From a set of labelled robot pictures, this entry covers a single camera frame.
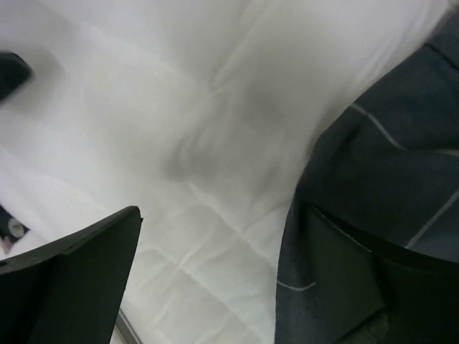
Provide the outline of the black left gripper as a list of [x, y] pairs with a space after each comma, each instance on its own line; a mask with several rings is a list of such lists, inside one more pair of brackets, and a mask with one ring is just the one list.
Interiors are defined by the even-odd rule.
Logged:
[[1, 52], [0, 63], [0, 101], [3, 102], [32, 78], [32, 68], [13, 52]]

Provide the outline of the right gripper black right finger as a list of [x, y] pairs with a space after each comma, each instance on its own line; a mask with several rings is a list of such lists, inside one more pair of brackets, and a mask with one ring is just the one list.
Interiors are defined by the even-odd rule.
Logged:
[[332, 343], [457, 343], [458, 264], [309, 206], [305, 246]]

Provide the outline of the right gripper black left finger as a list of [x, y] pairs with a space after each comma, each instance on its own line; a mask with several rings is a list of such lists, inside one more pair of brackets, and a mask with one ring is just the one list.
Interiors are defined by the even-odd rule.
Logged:
[[142, 217], [128, 206], [1, 261], [1, 343], [109, 343]]

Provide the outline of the dark grey checked pillowcase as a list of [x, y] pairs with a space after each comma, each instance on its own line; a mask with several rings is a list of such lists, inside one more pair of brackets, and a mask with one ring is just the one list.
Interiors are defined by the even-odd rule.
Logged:
[[458, 264], [458, 15], [321, 134], [278, 260], [276, 343], [332, 343], [305, 246], [307, 208]]

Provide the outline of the white pillow with yellow edge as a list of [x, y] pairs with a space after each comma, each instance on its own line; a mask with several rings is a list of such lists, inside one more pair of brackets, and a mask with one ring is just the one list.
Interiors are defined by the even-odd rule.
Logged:
[[455, 1], [3, 1], [33, 69], [1, 106], [17, 255], [129, 205], [144, 343], [271, 343], [280, 242], [320, 130]]

